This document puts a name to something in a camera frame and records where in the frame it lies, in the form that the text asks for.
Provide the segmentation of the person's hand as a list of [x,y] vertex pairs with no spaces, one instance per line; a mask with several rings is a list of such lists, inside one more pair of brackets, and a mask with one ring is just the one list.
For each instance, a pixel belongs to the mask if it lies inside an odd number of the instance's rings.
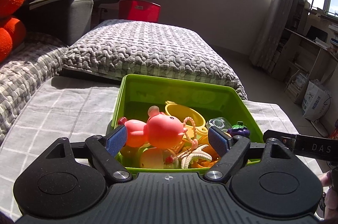
[[337,192],[332,187],[332,172],[328,171],[319,176],[319,180],[323,187],[329,187],[325,199],[324,219],[337,219]]

